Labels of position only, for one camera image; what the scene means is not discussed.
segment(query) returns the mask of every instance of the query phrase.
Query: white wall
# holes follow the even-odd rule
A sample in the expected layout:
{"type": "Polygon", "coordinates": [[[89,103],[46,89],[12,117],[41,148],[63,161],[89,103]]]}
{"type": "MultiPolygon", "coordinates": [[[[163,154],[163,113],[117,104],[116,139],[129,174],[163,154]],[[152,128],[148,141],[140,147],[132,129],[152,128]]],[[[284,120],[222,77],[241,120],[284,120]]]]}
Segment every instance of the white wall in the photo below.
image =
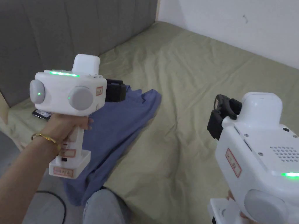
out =
{"type": "Polygon", "coordinates": [[[158,20],[299,68],[298,0],[161,0],[158,20]]]}

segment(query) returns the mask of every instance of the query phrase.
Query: gray circular button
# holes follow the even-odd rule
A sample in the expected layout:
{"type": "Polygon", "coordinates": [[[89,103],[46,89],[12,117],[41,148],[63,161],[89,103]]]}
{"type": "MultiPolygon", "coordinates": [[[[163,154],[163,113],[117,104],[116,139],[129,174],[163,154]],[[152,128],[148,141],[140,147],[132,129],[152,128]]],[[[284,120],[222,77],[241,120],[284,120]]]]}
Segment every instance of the gray circular button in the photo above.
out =
{"type": "Polygon", "coordinates": [[[262,191],[247,192],[244,204],[247,212],[258,223],[284,224],[289,216],[283,200],[262,191]]]}
{"type": "Polygon", "coordinates": [[[30,82],[30,99],[36,104],[41,104],[45,100],[44,84],[37,79],[30,82]]]}
{"type": "Polygon", "coordinates": [[[83,111],[92,105],[93,95],[89,88],[76,86],[68,94],[68,101],[74,109],[83,111]]]}

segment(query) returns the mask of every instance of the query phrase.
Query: blue cloth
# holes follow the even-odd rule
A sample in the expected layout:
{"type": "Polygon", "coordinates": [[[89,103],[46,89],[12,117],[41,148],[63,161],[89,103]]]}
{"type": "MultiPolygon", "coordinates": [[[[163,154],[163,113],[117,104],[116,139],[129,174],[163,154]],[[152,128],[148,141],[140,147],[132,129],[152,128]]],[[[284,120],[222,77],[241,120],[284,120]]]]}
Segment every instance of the blue cloth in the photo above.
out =
{"type": "Polygon", "coordinates": [[[83,149],[91,151],[91,160],[75,180],[62,179],[69,201],[85,206],[91,195],[100,190],[123,152],[153,118],[161,103],[161,95],[150,90],[132,91],[127,87],[126,99],[105,106],[91,114],[92,130],[84,132],[83,149]]]}

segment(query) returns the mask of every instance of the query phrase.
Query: hand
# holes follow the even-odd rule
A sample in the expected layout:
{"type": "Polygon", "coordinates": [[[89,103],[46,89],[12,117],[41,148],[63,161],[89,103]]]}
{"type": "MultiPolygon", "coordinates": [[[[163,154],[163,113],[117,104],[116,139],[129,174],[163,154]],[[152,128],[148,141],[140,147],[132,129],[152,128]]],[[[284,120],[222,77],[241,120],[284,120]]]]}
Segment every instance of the hand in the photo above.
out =
{"type": "Polygon", "coordinates": [[[54,113],[40,133],[53,138],[60,144],[78,126],[84,130],[91,129],[88,124],[92,122],[93,120],[88,119],[86,116],[79,117],[54,113]]]}
{"type": "MultiPolygon", "coordinates": [[[[228,191],[228,196],[226,197],[226,199],[229,200],[230,198],[231,198],[232,200],[235,200],[235,199],[234,199],[234,196],[233,196],[233,194],[232,194],[232,192],[229,190],[229,191],[228,191]]],[[[258,224],[257,222],[252,221],[251,219],[249,219],[248,217],[246,217],[246,215],[244,215],[242,212],[241,212],[240,216],[241,216],[242,218],[244,218],[244,219],[248,219],[250,224],[258,224]]]]}

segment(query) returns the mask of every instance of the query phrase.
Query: gray floor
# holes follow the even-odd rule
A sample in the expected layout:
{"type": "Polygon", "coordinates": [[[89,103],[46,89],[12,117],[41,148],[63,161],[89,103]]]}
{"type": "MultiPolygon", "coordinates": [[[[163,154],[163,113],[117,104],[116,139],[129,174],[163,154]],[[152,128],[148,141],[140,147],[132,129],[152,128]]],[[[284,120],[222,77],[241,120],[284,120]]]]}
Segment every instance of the gray floor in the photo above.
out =
{"type": "MultiPolygon", "coordinates": [[[[2,132],[0,132],[0,143],[0,176],[2,176],[11,163],[18,157],[20,152],[14,143],[2,132]]],[[[39,190],[52,191],[65,201],[67,207],[65,224],[82,223],[83,207],[72,206],[68,202],[62,182],[58,177],[50,176],[48,171],[46,171],[39,190]]],[[[63,212],[62,204],[54,196],[36,194],[31,202],[23,224],[61,224],[63,212]]]]}

